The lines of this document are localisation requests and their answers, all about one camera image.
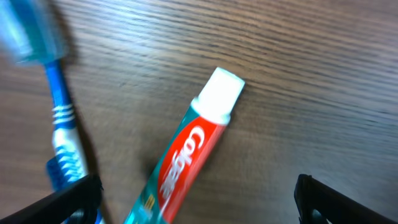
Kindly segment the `Colgate toothpaste tube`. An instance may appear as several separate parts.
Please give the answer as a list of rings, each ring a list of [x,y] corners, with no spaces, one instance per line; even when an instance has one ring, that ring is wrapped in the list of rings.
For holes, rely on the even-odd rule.
[[[172,223],[195,178],[231,120],[245,82],[216,68],[194,97],[125,222]]]

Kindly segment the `blue white Colgate toothbrush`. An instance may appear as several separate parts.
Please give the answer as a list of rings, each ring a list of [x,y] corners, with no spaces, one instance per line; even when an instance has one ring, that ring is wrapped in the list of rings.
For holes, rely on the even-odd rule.
[[[44,68],[53,101],[52,145],[65,179],[64,188],[91,175],[62,72],[61,59],[67,44],[48,1],[2,0],[1,40],[15,63]],[[104,222],[100,205],[95,223]]]

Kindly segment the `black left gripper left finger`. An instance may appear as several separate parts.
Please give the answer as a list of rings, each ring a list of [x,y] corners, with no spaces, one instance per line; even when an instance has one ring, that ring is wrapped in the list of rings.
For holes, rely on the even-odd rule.
[[[1,224],[95,223],[102,201],[98,175],[87,175],[68,187],[1,219]]]

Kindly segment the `blue disposable razor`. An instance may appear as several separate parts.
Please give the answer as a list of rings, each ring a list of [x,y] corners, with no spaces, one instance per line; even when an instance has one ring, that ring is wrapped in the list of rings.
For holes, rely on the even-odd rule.
[[[51,158],[46,163],[46,171],[54,191],[62,190],[66,183],[56,157]]]

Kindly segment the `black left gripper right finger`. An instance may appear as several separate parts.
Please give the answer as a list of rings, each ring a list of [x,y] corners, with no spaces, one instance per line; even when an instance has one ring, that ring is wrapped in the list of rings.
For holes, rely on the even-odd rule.
[[[395,224],[395,221],[361,205],[307,174],[298,176],[294,199],[300,224]]]

